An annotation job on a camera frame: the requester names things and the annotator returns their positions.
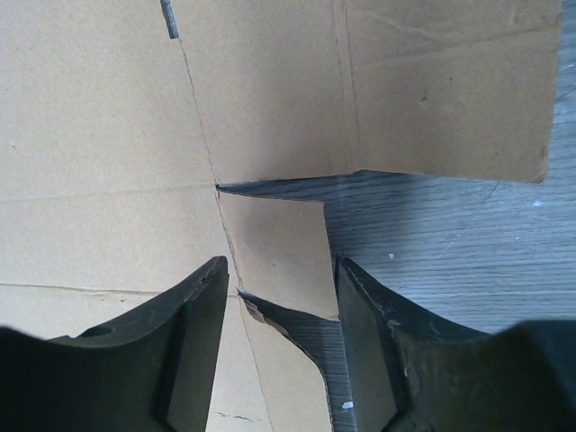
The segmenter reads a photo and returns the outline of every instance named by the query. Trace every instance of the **cardboard box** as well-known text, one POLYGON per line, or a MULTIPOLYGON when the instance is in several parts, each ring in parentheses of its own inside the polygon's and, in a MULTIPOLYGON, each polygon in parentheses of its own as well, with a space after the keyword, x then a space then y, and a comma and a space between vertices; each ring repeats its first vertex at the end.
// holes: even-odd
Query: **cardboard box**
POLYGON ((338 317, 322 204, 214 185, 541 181, 560 1, 171 7, 177 40, 158 1, 0 5, 0 321, 75 335, 225 255, 209 430, 330 430, 318 368, 237 295, 338 317))

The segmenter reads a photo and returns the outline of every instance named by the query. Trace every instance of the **brown cardboard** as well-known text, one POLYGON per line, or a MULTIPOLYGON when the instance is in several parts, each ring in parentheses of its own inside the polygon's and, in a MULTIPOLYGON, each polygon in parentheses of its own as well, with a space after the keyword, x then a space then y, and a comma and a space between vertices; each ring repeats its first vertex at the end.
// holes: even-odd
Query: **brown cardboard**
POLYGON ((540 180, 559 4, 173 0, 170 40, 157 2, 2 2, 0 322, 75 335, 225 255, 208 430, 330 430, 318 368, 237 296, 337 316, 322 206, 214 185, 540 180))

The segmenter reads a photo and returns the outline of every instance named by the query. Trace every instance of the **wooden floor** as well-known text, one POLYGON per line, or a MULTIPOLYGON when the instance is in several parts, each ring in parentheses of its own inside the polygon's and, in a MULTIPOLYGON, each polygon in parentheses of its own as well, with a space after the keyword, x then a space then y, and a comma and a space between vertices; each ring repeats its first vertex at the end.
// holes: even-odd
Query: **wooden floor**
POLYGON ((333 252, 450 320, 576 317, 576 0, 564 11, 544 184, 359 173, 235 189, 325 202, 333 252))

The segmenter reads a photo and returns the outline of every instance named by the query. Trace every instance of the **gray wood grain surface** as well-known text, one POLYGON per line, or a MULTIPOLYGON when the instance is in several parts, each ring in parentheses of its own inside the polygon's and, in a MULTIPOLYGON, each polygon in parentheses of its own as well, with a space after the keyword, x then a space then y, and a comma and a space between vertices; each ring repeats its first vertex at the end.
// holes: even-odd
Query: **gray wood grain surface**
POLYGON ((333 253, 450 320, 576 317, 576 1, 564 11, 543 184, 363 172, 232 189, 323 201, 333 253))

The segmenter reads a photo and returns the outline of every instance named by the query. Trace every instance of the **flattened cardboard box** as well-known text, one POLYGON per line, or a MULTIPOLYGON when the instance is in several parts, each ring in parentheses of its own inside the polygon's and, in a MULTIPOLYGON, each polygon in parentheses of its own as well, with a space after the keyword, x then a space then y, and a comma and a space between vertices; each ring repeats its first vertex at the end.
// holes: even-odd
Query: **flattened cardboard box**
POLYGON ((214 185, 541 180, 560 2, 172 6, 179 40, 157 1, 0 5, 0 321, 74 335, 226 255, 209 430, 330 430, 314 363, 237 296, 337 317, 322 205, 214 185))

